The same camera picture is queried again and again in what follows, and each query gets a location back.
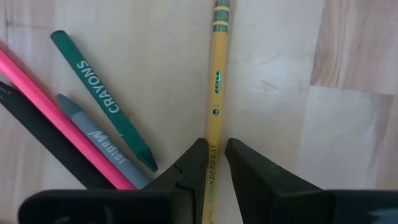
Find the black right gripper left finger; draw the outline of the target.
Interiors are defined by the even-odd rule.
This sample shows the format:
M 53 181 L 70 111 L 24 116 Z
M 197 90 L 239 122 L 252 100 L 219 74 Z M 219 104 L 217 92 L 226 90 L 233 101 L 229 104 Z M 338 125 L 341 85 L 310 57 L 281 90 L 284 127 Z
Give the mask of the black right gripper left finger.
M 201 223 L 207 142 L 197 139 L 141 190 L 45 190 L 25 199 L 19 223 Z

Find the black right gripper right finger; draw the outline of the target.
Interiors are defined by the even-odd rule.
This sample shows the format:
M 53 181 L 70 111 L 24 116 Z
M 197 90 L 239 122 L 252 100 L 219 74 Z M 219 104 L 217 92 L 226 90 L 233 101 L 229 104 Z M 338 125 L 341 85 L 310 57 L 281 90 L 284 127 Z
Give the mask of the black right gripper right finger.
M 235 138 L 225 155 L 244 223 L 397 224 L 395 190 L 323 190 Z

